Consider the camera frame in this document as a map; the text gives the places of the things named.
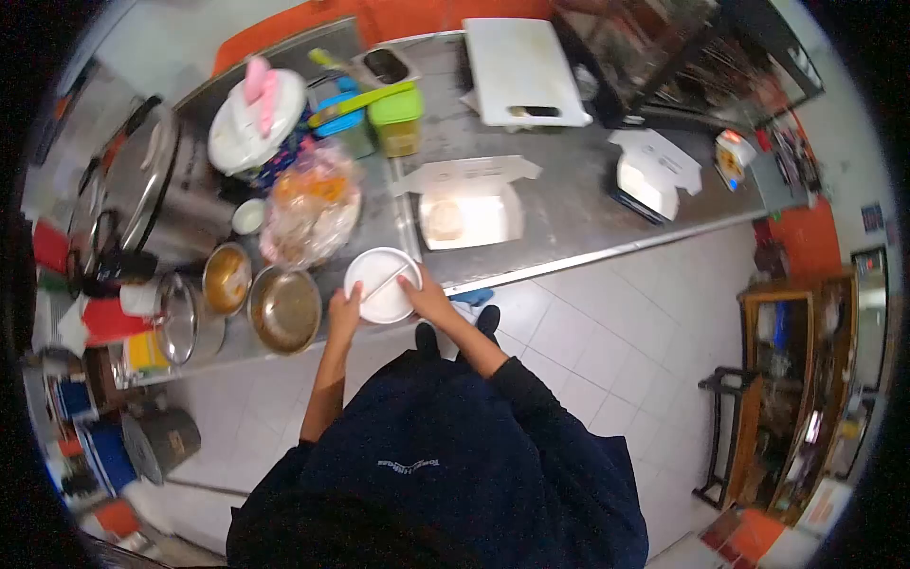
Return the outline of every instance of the sticker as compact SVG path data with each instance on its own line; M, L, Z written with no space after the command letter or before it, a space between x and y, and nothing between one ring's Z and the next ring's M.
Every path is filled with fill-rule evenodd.
M882 206L876 201L874 204L860 209L863 214L863 227L866 233L875 233L885 228L885 218L882 216Z

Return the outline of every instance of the cabinet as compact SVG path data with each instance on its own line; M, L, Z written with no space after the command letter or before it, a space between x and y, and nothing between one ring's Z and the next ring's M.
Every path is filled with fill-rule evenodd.
M733 434L736 456L718 505L760 508L792 526L837 440L855 350L856 277L850 268L824 279L763 283L739 301L745 369L762 381L739 402L740 416L750 420Z

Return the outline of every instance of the green container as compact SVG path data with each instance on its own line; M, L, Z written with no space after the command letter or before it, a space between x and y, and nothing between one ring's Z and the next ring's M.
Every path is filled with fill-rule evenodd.
M407 156L420 149L423 97L418 89L376 101L367 108L367 115L387 157Z

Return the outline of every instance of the stainless steel pot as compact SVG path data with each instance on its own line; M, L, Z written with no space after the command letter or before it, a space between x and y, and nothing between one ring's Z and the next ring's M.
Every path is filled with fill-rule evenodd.
M206 259L231 231L237 209L217 196L206 142L170 108L143 106L105 177L104 209L117 211L123 250L144 250L167 264Z
M177 366L211 360L225 339L226 322L186 277L168 273L158 286L164 315L155 325L158 347Z

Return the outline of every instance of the white plate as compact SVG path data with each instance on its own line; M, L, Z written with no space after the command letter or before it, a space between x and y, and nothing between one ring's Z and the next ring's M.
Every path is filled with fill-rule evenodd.
M420 270L414 259L404 251L392 247L377 247L360 253L348 265L348 272L344 276L345 294L350 298L354 283L362 280L363 291L360 297L367 298L367 295L395 274L402 265L409 267L401 274L415 287L422 288L423 279L420 278ZM413 311L414 307L411 306L408 297L405 296L398 282L394 281L377 292L369 301L360 305L360 317L376 324L397 322L407 318Z

